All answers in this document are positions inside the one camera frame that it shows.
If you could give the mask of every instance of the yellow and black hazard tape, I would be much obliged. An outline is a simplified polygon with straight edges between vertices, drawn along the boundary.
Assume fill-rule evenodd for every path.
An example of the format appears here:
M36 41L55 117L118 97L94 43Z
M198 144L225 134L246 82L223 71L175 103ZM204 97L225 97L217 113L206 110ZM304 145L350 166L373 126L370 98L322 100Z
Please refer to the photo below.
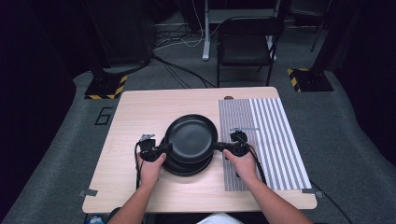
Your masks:
M125 86L127 76L124 76L120 80L120 85L117 87L117 90L114 94L109 95L85 95L85 99L92 99L92 100L103 100L103 99L117 99L122 93L123 87Z
M302 69L288 69L288 74L289 74L289 77L290 77L291 85L293 86L293 88L294 88L295 91L301 91L300 86L299 86L299 84L298 84L298 82L297 82L297 78L296 78L296 76L293 74L293 72L294 72L295 70L299 70L299 71L309 71L309 69L307 69L307 68L302 68Z

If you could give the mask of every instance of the human hand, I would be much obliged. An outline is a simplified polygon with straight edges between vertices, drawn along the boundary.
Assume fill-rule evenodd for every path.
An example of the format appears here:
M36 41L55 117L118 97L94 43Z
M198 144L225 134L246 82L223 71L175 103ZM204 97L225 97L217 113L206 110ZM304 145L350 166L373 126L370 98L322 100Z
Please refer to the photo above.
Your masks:
M233 163L235 171L242 178L245 184L247 184L249 180L258 179L256 173L256 162L250 152L243 157L237 157L227 149L224 149L223 153L224 156Z
M140 170L140 187L154 188L160 177L161 166L166 159L166 154L163 153L156 161L143 161L140 157L140 152L137 154Z

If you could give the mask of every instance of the white shirt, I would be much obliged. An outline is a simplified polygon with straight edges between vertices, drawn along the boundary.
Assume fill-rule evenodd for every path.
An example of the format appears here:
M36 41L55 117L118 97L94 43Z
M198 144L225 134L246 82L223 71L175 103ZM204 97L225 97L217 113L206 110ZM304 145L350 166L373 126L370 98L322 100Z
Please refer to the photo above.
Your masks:
M225 213L215 213L198 222L197 224L243 224L234 217L230 217Z

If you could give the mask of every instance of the dark background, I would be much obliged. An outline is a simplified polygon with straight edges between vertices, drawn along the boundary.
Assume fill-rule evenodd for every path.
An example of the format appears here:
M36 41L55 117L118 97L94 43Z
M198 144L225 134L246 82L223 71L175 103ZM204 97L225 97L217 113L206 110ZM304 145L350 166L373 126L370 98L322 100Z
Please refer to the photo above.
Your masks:
M341 30L337 23L329 25L329 35L335 38L325 41L317 64L334 71L359 125L396 164L392 141L396 133L396 6L390 0L336 2L339 8L333 15L348 25ZM66 14L60 13L64 7L56 1L0 3L0 219L18 198L62 124L76 92L73 78L90 70L90 60L110 66L86 6L80 1L68 4L86 32L79 37L86 43L76 42L78 34L70 32L68 19L63 17ZM81 50L80 44L91 51Z

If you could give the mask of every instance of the black stand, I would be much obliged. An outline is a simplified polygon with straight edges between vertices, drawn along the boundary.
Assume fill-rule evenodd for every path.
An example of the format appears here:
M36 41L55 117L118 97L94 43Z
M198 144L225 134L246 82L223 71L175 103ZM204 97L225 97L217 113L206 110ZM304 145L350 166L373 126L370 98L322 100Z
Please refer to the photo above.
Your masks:
M94 77L85 91L85 99L115 99L122 92L127 76Z
M334 91L324 71L288 69L288 73L295 91Z

